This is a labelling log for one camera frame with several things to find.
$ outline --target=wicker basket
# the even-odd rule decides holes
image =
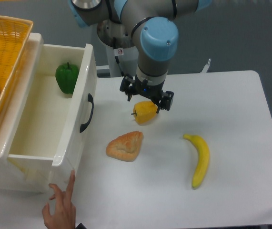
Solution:
[[[15,71],[32,27],[32,21],[0,16],[0,114],[10,98]]]

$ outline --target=table surface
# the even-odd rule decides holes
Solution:
[[[141,126],[130,114],[145,98],[127,102],[120,83],[98,79],[73,195],[77,222],[88,229],[272,224],[272,119],[257,73],[167,76],[172,108]],[[106,156],[111,140],[134,130],[144,134],[134,162]],[[191,188],[197,153],[184,133],[201,135],[211,152],[197,190]],[[0,228],[43,228],[49,195],[0,190]]]

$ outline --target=yellow bell pepper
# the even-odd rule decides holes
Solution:
[[[139,102],[135,104],[132,115],[138,124],[142,124],[156,116],[157,108],[152,101]]]

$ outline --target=black handle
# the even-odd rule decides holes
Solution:
[[[90,117],[87,123],[84,123],[81,125],[80,127],[80,133],[82,133],[84,130],[86,130],[86,128],[89,126],[91,119],[92,119],[92,115],[93,115],[93,108],[94,108],[94,104],[93,104],[93,97],[90,93],[88,93],[88,102],[90,102],[92,104],[92,108],[91,108],[91,112],[90,112]]]

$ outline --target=banana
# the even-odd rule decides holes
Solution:
[[[198,163],[192,180],[193,189],[197,189],[201,185],[207,173],[210,160],[209,147],[205,140],[198,135],[184,134],[183,138],[189,140],[198,152]]]

